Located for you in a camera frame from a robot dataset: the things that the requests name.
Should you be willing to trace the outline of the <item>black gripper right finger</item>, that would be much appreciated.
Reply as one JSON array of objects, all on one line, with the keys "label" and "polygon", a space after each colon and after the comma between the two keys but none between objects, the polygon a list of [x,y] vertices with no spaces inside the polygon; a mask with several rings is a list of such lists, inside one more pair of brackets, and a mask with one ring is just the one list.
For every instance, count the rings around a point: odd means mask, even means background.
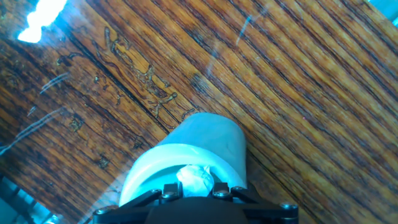
[{"label": "black gripper right finger", "polygon": [[256,189],[240,186],[229,188],[226,182],[217,182],[211,190],[211,198],[226,202],[228,212],[236,208],[249,223],[299,223],[298,205],[270,202],[263,199]]}]

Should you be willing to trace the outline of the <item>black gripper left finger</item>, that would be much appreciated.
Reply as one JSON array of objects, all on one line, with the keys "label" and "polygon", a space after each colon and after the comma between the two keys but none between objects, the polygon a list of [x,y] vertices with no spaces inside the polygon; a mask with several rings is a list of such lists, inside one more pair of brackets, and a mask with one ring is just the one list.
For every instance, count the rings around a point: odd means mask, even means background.
[{"label": "black gripper left finger", "polygon": [[153,208],[183,197],[182,183],[165,184],[152,189],[118,208],[105,207],[93,214],[94,224],[145,223]]}]

